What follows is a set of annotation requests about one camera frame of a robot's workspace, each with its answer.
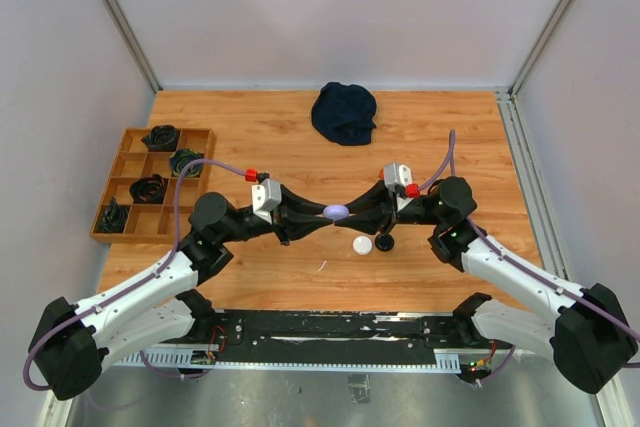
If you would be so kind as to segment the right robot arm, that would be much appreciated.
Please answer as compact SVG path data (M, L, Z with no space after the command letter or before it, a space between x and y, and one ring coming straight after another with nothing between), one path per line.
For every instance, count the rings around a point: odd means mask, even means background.
M383 181L347 205L325 208L336 225L384 235L397 224L431 225L435 256L483 279L522 304L511 308L475 294L453 322L466 347L496 340L551 361L572 385L595 394L620 370L635 367L639 336L629 327L616 295L601 284L590 288L556 277L522 259L471 219L476 202L467 181L450 176L426 192L415 184Z

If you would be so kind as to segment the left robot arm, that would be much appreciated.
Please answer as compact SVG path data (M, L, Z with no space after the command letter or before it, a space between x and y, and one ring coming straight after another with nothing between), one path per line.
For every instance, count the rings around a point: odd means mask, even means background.
M188 234L157 262L101 294L51 301L28 347L25 385L69 400L134 352L184 336L207 340L214 318L202 310L207 302L196 288L232 260L227 243L273 234L288 244L332 222L324 205L270 179L253 186L251 196L251 205L236 208L220 193L204 194L188 218Z

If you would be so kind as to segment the lavender earbud case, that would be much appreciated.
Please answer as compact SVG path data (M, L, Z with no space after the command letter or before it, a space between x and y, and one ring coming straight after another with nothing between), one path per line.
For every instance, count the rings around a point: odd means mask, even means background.
M332 204L323 209L323 216L331 221L339 221L350 215L349 209L345 205Z

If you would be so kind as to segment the white earbud case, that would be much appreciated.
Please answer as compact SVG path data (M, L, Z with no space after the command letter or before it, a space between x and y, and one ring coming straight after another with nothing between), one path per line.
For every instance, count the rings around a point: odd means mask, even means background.
M367 236L357 236L352 242L354 252L361 256L370 254L373 247L373 241Z

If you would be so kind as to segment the black earbud case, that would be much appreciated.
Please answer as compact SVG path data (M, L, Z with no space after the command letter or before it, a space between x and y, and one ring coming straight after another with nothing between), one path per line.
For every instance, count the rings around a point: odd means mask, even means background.
M374 245L381 252L389 252L394 248L395 240L390 234L378 234L374 239Z

